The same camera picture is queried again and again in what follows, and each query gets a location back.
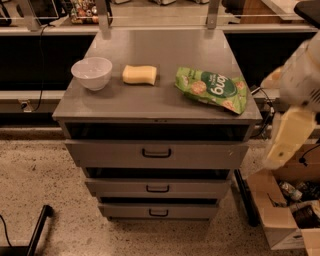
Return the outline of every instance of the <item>cabinet top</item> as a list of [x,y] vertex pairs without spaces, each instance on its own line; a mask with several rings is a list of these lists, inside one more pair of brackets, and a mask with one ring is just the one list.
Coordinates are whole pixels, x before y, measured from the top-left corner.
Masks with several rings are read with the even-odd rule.
[[[89,91],[73,79],[53,114],[58,121],[173,121],[256,123],[260,112],[248,90],[247,107],[242,115],[222,107],[194,102],[174,86],[178,67],[218,73],[229,78],[241,76],[224,33],[207,29],[120,30],[111,29],[108,38],[99,32],[86,57],[112,61],[109,84],[100,91]],[[127,85],[122,81],[126,65],[157,67],[154,86]]]

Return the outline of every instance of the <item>drawer handle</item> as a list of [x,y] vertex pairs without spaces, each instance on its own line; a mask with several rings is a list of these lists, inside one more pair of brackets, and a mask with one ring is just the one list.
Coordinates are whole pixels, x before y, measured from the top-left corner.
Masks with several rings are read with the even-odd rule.
[[169,185],[167,185],[166,187],[152,187],[147,185],[146,190],[150,193],[167,193],[169,192]]
[[169,210],[152,210],[149,209],[149,215],[152,217],[167,217],[169,215]]
[[148,158],[168,158],[171,156],[171,149],[169,148],[166,152],[150,152],[143,148],[142,155]]

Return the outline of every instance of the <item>green snack bag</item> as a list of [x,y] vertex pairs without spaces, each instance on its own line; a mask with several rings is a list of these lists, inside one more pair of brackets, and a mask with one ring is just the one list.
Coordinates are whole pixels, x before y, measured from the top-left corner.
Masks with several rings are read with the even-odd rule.
[[206,104],[243,113],[247,103],[247,85],[242,77],[230,79],[220,74],[180,67],[176,87],[185,96]]

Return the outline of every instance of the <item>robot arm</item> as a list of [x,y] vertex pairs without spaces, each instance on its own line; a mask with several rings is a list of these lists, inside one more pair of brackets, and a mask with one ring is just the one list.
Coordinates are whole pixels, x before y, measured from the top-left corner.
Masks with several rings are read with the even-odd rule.
[[283,166],[309,138],[320,112],[320,32],[302,43],[283,67],[271,73],[262,88],[279,88],[280,99],[290,105],[276,114],[264,167]]

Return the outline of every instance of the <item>white bowl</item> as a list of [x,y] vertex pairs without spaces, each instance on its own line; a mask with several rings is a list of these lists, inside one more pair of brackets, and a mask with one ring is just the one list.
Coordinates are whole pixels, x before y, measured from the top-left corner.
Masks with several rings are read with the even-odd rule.
[[86,88],[92,91],[103,89],[111,78],[112,63],[101,57],[89,57],[76,62],[72,75]]

